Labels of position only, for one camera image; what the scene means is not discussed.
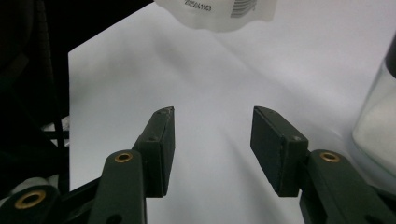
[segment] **white table surface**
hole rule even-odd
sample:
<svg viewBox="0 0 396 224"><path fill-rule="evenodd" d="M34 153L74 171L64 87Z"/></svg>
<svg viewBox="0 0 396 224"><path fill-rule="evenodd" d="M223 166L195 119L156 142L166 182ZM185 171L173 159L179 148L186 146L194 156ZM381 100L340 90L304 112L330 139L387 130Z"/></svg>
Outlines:
<svg viewBox="0 0 396 224"><path fill-rule="evenodd" d="M351 130L396 30L394 0L279 0L272 21L212 33L151 4L74 49L70 60L71 188L131 148L151 114L172 105L177 148L168 195L148 223L304 223L278 198L250 147L254 105L342 153L392 189L354 148Z"/></svg>

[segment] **brass screw insert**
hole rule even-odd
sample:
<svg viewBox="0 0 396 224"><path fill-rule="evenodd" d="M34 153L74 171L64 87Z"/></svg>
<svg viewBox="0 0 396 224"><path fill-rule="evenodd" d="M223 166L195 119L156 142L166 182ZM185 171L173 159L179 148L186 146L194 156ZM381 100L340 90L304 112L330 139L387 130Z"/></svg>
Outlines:
<svg viewBox="0 0 396 224"><path fill-rule="evenodd" d="M42 189L32 190L22 195L16 202L17 209L31 208L41 203L46 198L46 191Z"/></svg>
<svg viewBox="0 0 396 224"><path fill-rule="evenodd" d="M121 153L120 155L118 155L115 160L116 160L116 162L126 162L126 161L130 161L132 159L132 157L133 156L131 153L124 152L124 153Z"/></svg>
<svg viewBox="0 0 396 224"><path fill-rule="evenodd" d="M323 160L329 161L329 162L339 162L340 161L340 157L332 152L322 152L322 153L320 153L320 157Z"/></svg>

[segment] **white backdrop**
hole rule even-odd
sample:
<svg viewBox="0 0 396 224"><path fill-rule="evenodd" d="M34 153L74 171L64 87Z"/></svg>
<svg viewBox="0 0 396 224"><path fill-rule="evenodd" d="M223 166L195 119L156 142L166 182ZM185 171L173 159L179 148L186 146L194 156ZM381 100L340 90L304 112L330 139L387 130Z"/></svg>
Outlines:
<svg viewBox="0 0 396 224"><path fill-rule="evenodd" d="M351 139L396 30L393 0L279 0L271 22L230 33L184 27L151 4L69 54L71 187L131 148L151 114L176 109L168 195L148 223L304 223L298 199L277 198L250 147L254 105L348 156L372 184L396 181Z"/></svg>

